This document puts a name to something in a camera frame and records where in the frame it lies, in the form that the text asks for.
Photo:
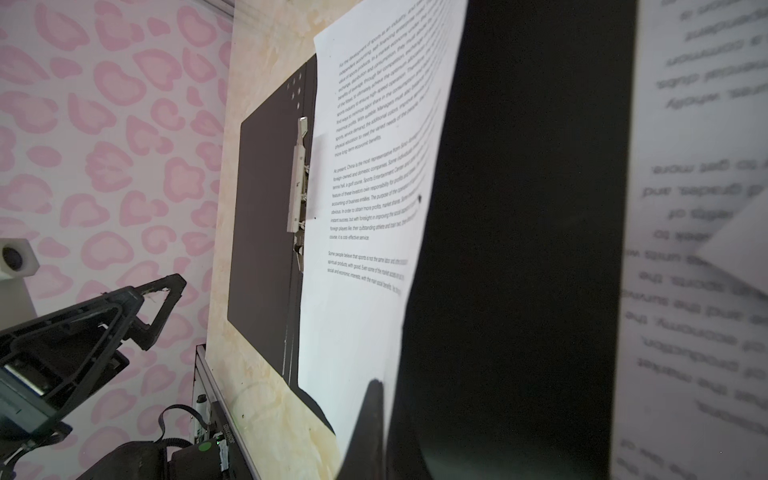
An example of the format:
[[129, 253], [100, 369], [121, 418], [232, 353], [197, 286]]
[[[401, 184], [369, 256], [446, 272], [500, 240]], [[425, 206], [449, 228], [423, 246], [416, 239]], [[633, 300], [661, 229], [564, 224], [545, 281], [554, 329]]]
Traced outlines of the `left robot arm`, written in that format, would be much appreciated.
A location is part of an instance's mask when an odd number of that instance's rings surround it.
[[[182, 297], [179, 274], [128, 286], [1, 333], [1, 476], [13, 479], [26, 454], [63, 442], [67, 415], [125, 370], [126, 341], [144, 351], [161, 336]], [[216, 441], [166, 434], [129, 441], [98, 460], [85, 479], [221, 479]]]

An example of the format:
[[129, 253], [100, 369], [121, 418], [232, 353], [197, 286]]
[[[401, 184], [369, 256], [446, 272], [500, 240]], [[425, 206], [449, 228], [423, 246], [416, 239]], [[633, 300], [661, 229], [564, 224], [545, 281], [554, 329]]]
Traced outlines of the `black A4 clip folder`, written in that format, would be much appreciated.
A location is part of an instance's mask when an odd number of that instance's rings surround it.
[[469, 5], [398, 387], [434, 478], [609, 475], [636, 13]]

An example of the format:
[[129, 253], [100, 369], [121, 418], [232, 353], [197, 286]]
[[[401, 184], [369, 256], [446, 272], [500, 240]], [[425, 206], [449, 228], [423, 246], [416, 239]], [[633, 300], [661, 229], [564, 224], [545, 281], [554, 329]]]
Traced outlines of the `printed sheet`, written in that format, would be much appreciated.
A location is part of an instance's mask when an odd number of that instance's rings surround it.
[[767, 184], [767, 5], [638, 5], [613, 479], [767, 475], [767, 297], [698, 254]]
[[298, 384], [349, 449], [369, 383], [394, 404], [463, 1], [363, 1], [315, 37]]

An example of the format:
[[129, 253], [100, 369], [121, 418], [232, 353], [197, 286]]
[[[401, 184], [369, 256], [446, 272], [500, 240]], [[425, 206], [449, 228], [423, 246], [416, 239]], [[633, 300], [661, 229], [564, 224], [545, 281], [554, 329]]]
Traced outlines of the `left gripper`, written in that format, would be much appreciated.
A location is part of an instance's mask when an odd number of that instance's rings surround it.
[[[1, 440], [44, 438], [130, 360], [124, 341], [150, 350], [182, 297], [187, 281], [174, 273], [125, 287], [22, 323], [1, 333]], [[165, 293], [154, 318], [138, 311], [147, 296]]]

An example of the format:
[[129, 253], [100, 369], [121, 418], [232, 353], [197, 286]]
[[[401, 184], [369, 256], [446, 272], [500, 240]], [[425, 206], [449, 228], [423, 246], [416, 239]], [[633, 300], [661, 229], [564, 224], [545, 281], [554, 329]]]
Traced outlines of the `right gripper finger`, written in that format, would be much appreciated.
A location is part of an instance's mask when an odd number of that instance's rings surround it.
[[384, 388], [381, 381], [371, 380], [336, 479], [383, 480], [385, 478]]

